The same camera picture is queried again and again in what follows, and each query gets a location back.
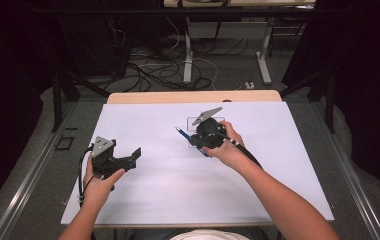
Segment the blue pen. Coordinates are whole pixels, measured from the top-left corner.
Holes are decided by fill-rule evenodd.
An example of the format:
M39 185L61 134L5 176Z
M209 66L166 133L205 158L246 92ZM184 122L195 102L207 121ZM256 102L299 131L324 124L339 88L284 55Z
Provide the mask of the blue pen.
M190 142L190 136L189 136L187 133L185 133L183 130L181 130L181 128L175 127L175 129L177 129L177 131L178 131L181 135L183 135L183 137L185 137L185 138L187 139L187 141ZM203 156L205 156L205 157L209 157L209 155L206 154L202 149L197 148L197 150L199 150L199 152L201 152L201 153L203 154Z

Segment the electrical wire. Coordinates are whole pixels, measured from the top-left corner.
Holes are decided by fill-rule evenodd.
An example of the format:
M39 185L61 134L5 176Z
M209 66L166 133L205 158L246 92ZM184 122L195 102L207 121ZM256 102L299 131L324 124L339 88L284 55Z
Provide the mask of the electrical wire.
M230 138L229 136L225 135L225 134L222 134L222 133L219 133L219 132L215 132L215 131L212 131L212 130L206 130L206 132L210 132L214 135L218 135L220 137L223 137L224 140L228 140L230 141L234 146L236 146L242 153L244 153L244 155L246 155L252 162L254 162L256 165L258 165L260 168L262 168L261 164L258 162L258 160L255 158L255 156L252 155L252 153L249 152L249 150L247 150L243 145L241 145L239 142L237 142L236 140Z

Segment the white table surface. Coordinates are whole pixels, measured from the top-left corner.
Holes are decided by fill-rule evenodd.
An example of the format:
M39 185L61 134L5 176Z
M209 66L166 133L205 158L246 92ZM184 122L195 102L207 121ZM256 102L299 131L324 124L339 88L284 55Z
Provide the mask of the white table surface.
M96 227L272 224L239 174L190 148L175 129L186 130L188 117L220 106L215 116L233 124L263 168L334 220L285 102L105 104L91 142L97 136L116 139L115 157L129 156L138 147L142 156L115 185ZM78 212L77 195L76 184L62 224Z

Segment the black curtain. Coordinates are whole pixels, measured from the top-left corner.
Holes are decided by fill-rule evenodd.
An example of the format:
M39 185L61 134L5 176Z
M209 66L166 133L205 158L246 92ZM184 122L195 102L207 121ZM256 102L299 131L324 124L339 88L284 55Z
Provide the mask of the black curtain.
M15 166L42 111L51 76L27 14L0 1L0 188Z
M336 69L336 105L352 133L352 159L380 179L380 1L317 1L318 9L350 10L345 18L311 19L283 78L295 86L318 70ZM306 83L311 101L327 75Z

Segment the wrist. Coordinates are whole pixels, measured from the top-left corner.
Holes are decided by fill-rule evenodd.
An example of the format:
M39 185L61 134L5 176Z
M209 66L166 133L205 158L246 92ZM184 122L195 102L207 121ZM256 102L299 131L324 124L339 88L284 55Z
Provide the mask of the wrist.
M84 200L83 205L81 207L82 211L84 211L88 214L96 214L96 215L99 214L100 209L102 209L102 207L99 206L98 204L94 204L92 202L85 201L85 200Z

